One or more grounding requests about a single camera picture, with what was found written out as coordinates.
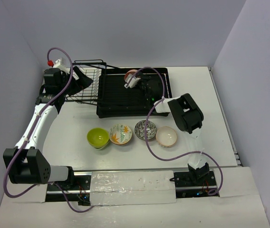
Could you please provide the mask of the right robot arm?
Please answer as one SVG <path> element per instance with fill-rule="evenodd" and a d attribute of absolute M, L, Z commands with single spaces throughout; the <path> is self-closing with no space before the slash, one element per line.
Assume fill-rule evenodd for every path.
<path fill-rule="evenodd" d="M 154 110 L 158 113 L 170 112 L 173 115 L 175 124 L 179 130 L 187 132 L 189 135 L 199 136 L 204 116 L 190 94 L 184 94 L 177 98 L 165 98 L 162 96 L 162 99 L 154 103 L 154 106 L 149 111 L 145 122 L 148 121 Z M 144 136 L 149 152 L 158 160 L 170 162 L 191 154 L 192 157 L 188 160 L 189 180 L 191 184 L 199 186 L 206 180 L 206 175 L 209 174 L 209 164 L 206 161 L 203 161 L 201 156 L 206 156 L 212 159 L 210 155 L 202 151 L 191 151 L 177 157 L 163 159 L 154 154 L 150 148 L 146 132 L 144 132 Z"/>

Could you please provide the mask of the black leaf pattern bowl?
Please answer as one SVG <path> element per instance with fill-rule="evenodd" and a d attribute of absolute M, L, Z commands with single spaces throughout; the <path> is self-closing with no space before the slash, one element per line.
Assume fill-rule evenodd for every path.
<path fill-rule="evenodd" d="M 147 140 L 150 141 L 153 138 L 155 138 L 157 127 L 151 121 L 147 121 L 147 123 L 145 123 L 145 120 L 142 120 L 142 121 L 139 121 L 135 125 L 134 131 L 135 131 L 135 135 L 139 139 L 145 140 L 145 136 L 146 136 Z"/>

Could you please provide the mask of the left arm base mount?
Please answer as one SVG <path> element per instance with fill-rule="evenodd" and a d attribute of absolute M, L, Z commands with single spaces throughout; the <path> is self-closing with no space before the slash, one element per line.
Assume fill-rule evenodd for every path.
<path fill-rule="evenodd" d="M 90 185 L 92 173 L 75 172 L 72 184 L 59 184 L 70 203 L 76 202 L 79 206 L 91 206 Z M 54 184 L 48 184 L 45 202 L 66 201 L 60 188 Z"/>

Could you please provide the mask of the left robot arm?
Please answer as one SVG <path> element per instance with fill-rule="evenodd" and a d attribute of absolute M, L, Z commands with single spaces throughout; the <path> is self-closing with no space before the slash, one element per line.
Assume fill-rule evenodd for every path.
<path fill-rule="evenodd" d="M 33 117 L 22 138 L 12 149 L 3 153 L 9 179 L 13 184 L 47 184 L 56 182 L 64 189 L 76 183 L 70 166 L 52 166 L 42 154 L 49 129 L 58 116 L 66 96 L 79 93 L 92 84 L 77 66 L 73 73 L 60 68 L 49 68 L 44 72 L 44 84 L 35 101 Z"/>

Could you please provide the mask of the orange floral bowl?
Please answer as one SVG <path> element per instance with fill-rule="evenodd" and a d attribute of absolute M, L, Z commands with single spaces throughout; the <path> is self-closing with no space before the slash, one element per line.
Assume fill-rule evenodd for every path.
<path fill-rule="evenodd" d="M 136 72 L 137 72 L 137 70 L 135 70 L 135 69 L 129 70 L 129 71 L 125 74 L 124 80 L 127 82 L 127 81 L 129 80 L 129 78 L 132 77 L 132 75 L 133 75 L 134 73 L 136 73 Z"/>

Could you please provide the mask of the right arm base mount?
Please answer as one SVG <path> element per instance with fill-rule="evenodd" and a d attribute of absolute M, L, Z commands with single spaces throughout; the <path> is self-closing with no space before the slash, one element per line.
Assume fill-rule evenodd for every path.
<path fill-rule="evenodd" d="M 170 178 L 170 181 L 175 184 L 175 194 L 177 199 L 210 197 L 208 192 L 217 189 L 213 171 L 209 171 L 206 176 L 196 181 L 190 179 L 189 171 L 174 172 L 174 176 Z"/>

